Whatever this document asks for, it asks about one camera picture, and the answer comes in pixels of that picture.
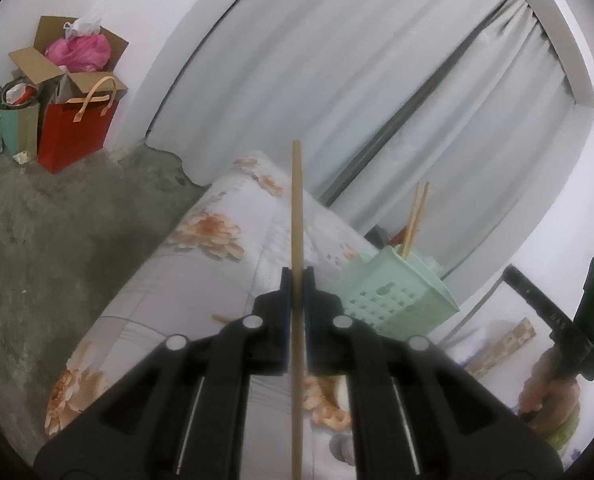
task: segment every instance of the hand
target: hand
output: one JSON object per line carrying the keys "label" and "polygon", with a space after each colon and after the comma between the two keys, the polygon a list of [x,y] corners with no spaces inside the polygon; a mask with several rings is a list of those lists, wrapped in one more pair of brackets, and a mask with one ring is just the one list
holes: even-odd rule
{"label": "hand", "polygon": [[524,383],[519,396],[520,415],[538,412],[528,425],[542,436],[551,434],[567,421],[579,402],[576,378],[552,378],[559,362],[556,348],[545,351],[532,367],[532,376]]}

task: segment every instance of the green bag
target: green bag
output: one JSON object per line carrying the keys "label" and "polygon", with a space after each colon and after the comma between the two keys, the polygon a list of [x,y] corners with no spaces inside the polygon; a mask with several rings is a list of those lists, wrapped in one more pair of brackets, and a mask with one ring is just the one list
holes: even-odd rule
{"label": "green bag", "polygon": [[19,164],[37,158],[39,102],[21,108],[7,108],[0,98],[0,138],[4,151]]}

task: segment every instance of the red object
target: red object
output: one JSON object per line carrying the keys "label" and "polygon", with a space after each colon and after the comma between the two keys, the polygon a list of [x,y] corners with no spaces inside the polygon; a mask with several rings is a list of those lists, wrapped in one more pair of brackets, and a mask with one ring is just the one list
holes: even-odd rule
{"label": "red object", "polygon": [[404,242],[404,238],[406,238],[406,233],[408,232],[408,226],[404,227],[399,231],[391,241],[388,242],[388,245],[391,247],[397,247]]}
{"label": "red object", "polygon": [[[94,92],[111,79],[115,89],[109,102],[90,102]],[[111,76],[100,79],[84,103],[48,106],[39,143],[39,163],[51,173],[100,150],[106,140],[110,122],[117,109],[116,82]]]}
{"label": "red object", "polygon": [[26,91],[24,91],[24,94],[19,99],[17,99],[17,101],[15,101],[13,105],[17,106],[24,104],[28,99],[34,97],[36,93],[37,91],[34,87],[26,86]]}

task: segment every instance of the gift bag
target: gift bag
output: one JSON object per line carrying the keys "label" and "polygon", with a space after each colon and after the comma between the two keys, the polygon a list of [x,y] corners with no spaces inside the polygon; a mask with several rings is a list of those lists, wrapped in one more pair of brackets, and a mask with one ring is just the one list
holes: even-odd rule
{"label": "gift bag", "polygon": [[[112,96],[94,96],[107,80],[112,80]],[[101,78],[85,98],[50,104],[46,110],[39,163],[51,173],[100,150],[117,109],[117,83],[112,76]]]}
{"label": "gift bag", "polygon": [[38,125],[39,103],[36,98],[14,106],[4,104],[0,94],[0,138],[4,151],[17,163],[25,164],[37,157]]}

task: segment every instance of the mint green basket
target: mint green basket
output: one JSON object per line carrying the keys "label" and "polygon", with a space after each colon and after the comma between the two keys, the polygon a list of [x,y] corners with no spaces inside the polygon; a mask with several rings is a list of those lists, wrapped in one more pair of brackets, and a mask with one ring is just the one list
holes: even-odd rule
{"label": "mint green basket", "polygon": [[347,314],[394,339],[427,335],[459,311],[442,280],[417,256],[404,260],[389,246],[376,256],[360,254],[327,288]]}

